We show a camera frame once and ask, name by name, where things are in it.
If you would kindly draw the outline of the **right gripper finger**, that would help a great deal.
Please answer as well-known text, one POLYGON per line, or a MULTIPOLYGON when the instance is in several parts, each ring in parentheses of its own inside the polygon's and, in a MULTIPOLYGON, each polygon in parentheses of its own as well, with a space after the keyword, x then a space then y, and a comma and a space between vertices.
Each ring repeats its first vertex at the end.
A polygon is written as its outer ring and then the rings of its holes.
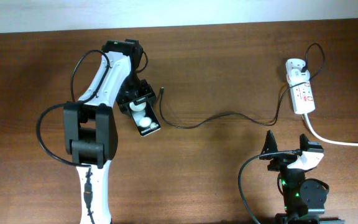
POLYGON ((275 137, 273 135, 273 132, 271 130, 267 131, 264 146, 261 150, 261 157, 259 157, 260 160, 271 160, 273 159, 273 152, 278 152, 277 143, 275 140, 275 137))
POLYGON ((300 150, 306 152, 323 153, 323 147, 318 142, 310 141, 305 134, 300 135, 300 150))

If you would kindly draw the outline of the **black smartphone with white circles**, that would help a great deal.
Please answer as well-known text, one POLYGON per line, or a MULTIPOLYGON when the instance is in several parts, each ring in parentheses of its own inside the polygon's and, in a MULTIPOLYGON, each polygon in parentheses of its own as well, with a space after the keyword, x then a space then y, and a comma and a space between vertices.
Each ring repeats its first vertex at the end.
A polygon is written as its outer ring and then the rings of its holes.
POLYGON ((142 137, 148 136, 160 130, 161 125, 153 111, 152 105, 148 102, 135 104, 129 103, 129 112, 142 137))

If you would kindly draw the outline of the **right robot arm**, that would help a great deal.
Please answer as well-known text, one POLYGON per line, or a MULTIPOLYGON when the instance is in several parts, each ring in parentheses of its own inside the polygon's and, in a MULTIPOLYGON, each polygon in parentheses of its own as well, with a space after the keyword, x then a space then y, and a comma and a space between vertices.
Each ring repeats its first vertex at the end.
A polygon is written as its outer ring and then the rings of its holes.
POLYGON ((299 149, 279 151, 269 130, 260 154, 263 160, 270 161, 267 170, 278 172, 277 185, 285 213, 276 214, 275 223, 319 223, 319 216, 325 212, 329 185, 318 179, 307 179, 306 173, 316 168, 324 157, 322 145, 301 134, 299 149))

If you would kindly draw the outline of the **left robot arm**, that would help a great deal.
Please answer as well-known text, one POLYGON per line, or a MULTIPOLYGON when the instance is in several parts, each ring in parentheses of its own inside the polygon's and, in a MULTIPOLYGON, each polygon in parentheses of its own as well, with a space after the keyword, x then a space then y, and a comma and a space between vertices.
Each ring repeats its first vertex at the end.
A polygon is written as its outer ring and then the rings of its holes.
POLYGON ((63 107, 65 147, 81 184, 81 223, 112 223, 108 174, 118 147, 114 105, 132 118, 141 136, 160 129, 156 94, 138 77, 147 55, 139 41, 109 40, 100 52, 100 67, 86 92, 63 107))

